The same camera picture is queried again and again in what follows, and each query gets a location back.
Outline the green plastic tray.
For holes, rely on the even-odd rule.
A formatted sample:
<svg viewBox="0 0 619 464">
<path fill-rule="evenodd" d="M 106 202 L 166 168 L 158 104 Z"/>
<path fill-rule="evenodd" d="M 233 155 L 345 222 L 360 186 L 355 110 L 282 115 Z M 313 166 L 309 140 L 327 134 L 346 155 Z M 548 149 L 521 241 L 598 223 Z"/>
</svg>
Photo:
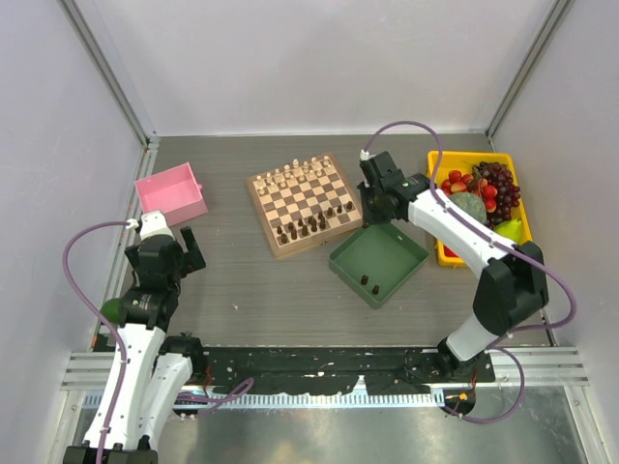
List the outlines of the green plastic tray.
<svg viewBox="0 0 619 464">
<path fill-rule="evenodd" d="M 393 224 L 360 228 L 329 257 L 329 268 L 369 307 L 378 309 L 429 257 L 428 251 Z M 362 285 L 361 278 L 368 276 Z M 374 285 L 379 293 L 372 294 Z"/>
</svg>

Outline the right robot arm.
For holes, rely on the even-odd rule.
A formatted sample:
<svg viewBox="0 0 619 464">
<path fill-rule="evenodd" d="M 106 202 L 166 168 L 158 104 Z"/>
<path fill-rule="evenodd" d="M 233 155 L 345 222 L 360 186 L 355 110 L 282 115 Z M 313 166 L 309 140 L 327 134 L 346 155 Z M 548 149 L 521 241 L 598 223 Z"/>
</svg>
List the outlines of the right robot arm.
<svg viewBox="0 0 619 464">
<path fill-rule="evenodd" d="M 448 246 L 478 279 L 472 314 L 437 346 L 436 373 L 450 381 L 500 337 L 548 303 L 538 246 L 520 246 L 476 221 L 423 174 L 406 177 L 387 152 L 360 153 L 358 185 L 365 225 L 404 220 Z"/>
</svg>

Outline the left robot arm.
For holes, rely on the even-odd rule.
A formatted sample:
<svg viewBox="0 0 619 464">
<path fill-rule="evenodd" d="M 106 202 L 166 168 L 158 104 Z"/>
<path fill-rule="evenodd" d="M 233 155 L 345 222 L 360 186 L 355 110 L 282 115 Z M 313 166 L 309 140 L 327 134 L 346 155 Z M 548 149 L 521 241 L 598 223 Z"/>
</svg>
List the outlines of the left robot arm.
<svg viewBox="0 0 619 464">
<path fill-rule="evenodd" d="M 182 228 L 178 243 L 160 212 L 124 225 L 140 238 L 125 250 L 134 283 L 118 301 L 116 324 L 95 313 L 116 348 L 97 415 L 82 444 L 67 447 L 66 463 L 158 462 L 159 438 L 180 389 L 206 375 L 200 340 L 167 333 L 182 278 L 205 267 L 192 230 Z"/>
</svg>

